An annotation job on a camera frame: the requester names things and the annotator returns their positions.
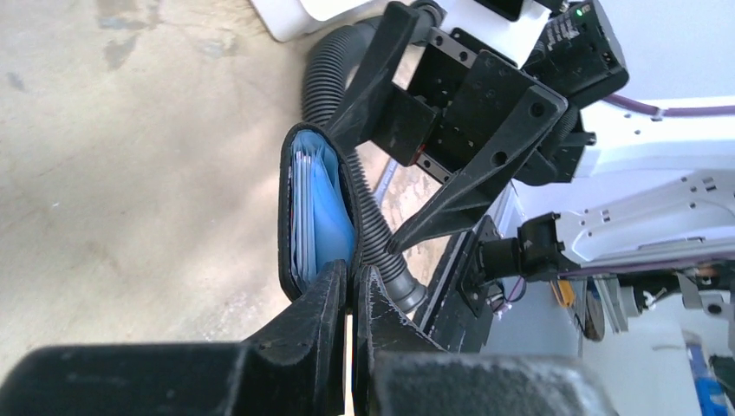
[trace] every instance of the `black flexible hose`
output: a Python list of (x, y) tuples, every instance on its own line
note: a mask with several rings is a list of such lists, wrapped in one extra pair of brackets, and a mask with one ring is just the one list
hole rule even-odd
[[(379, 21), (379, 17), (373, 17), (353, 26), (342, 26), (311, 49), (302, 85), (305, 121), (318, 126), (327, 124), (344, 96), (349, 72), (365, 55)], [(426, 31), (425, 25), (418, 29)], [(376, 266), (388, 296), (404, 312), (411, 311), (426, 298), (426, 287), (411, 276), (401, 254), (386, 252), (392, 233), (373, 198), (356, 150), (349, 154), (347, 162), (357, 182), (354, 185), (363, 214), (362, 262)]]

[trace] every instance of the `cable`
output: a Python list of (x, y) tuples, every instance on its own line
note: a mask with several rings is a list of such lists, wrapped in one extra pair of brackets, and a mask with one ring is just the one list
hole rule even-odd
[(519, 293), (515, 298), (509, 299), (505, 297), (505, 292), (503, 292), (504, 301), (506, 301), (507, 303), (515, 303), (523, 299), (524, 296), (526, 296), (526, 289), (528, 288), (528, 283), (526, 282), (526, 279), (519, 277), (518, 280), (516, 281), (516, 284), (513, 286), (513, 289), (511, 290), (511, 298), (513, 297), (513, 294), (516, 293), (516, 289), (518, 289), (518, 284), (520, 284), (521, 282), (523, 282), (524, 284), (523, 286), (521, 286), (521, 293)]
[(652, 117), (711, 117), (714, 115), (735, 115), (735, 105), (661, 108), (618, 94), (612, 94), (604, 100), (616, 107), (625, 108), (628, 111), (650, 115)]

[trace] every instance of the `black wallet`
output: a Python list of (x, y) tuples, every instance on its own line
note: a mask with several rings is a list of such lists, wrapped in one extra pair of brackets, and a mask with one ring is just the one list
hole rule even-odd
[(320, 127), (310, 123), (299, 123), (293, 126), (281, 148), (281, 168), (278, 189), (278, 278), (281, 282), (283, 293), (293, 302), (302, 295), (302, 290), (296, 283), (296, 273), (292, 270), (291, 262), (291, 226), (293, 215), (293, 201), (291, 200), (293, 158), (292, 146), (296, 134), (304, 130), (319, 133), (335, 151), (338, 160), (338, 173), (341, 185), (342, 198), (344, 199), (347, 213), (354, 226), (354, 252), (352, 253), (350, 266), (346, 276), (348, 287), (351, 287), (354, 276), (361, 264), (362, 253), (362, 223), (360, 215), (360, 204), (357, 192), (354, 188), (354, 179), (347, 165), (347, 157), (340, 148), (329, 138)]

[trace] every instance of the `blue paper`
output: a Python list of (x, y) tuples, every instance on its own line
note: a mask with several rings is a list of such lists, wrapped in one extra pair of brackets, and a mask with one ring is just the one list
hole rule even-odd
[(291, 149), (291, 266), (297, 284), (306, 289), (327, 263), (349, 264), (354, 226), (342, 198), (334, 149), (310, 130), (297, 133)]

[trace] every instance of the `concrete floor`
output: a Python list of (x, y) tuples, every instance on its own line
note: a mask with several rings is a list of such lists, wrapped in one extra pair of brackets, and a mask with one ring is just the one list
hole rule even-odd
[[(247, 0), (0, 3), (0, 379), (48, 344), (241, 340), (289, 304), (278, 154), (321, 35), (276, 43)], [(391, 225), (437, 188), (400, 170)]]

